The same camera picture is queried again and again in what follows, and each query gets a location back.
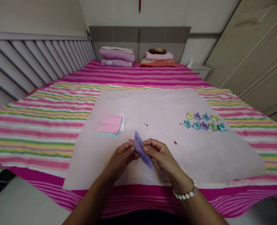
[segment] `white beaded bracelet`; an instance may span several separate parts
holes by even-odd
[[[196,181],[193,180],[193,184],[194,184],[193,190],[190,191],[189,193],[186,193],[186,194],[179,195],[179,194],[176,194],[175,191],[173,190],[173,193],[174,193],[175,197],[178,198],[178,199],[183,199],[183,200],[184,199],[189,199],[190,197],[193,197],[195,191],[197,190],[197,183],[196,183]]]

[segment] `hand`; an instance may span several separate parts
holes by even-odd
[[[192,180],[180,168],[166,144],[149,139],[144,141],[144,145],[144,152],[156,160],[161,172],[169,178],[176,193],[187,193],[193,189]]]
[[[127,165],[132,160],[139,158],[138,153],[134,150],[133,142],[126,142],[118,147],[110,158],[103,174],[117,181],[125,171]]]

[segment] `person's left hand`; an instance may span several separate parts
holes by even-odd
[[[134,150],[133,142],[122,144],[113,153],[103,173],[114,179],[114,181],[117,181],[126,170],[127,165],[132,160],[137,160],[139,158],[138,153]]]

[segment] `white cabinet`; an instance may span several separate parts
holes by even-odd
[[[203,80],[210,71],[210,68],[202,65],[192,65],[189,69],[191,69],[192,72],[196,73]]]

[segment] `pink striped blanket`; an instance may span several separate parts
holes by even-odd
[[[180,67],[102,67],[93,61],[28,97],[0,108],[0,167],[27,180],[54,202],[73,210],[85,191],[63,190],[73,147],[102,90],[194,88],[266,162],[261,177],[200,184],[201,192],[225,217],[236,217],[261,199],[277,195],[277,123],[231,91],[211,87]],[[103,218],[140,209],[182,214],[171,187],[114,187]]]

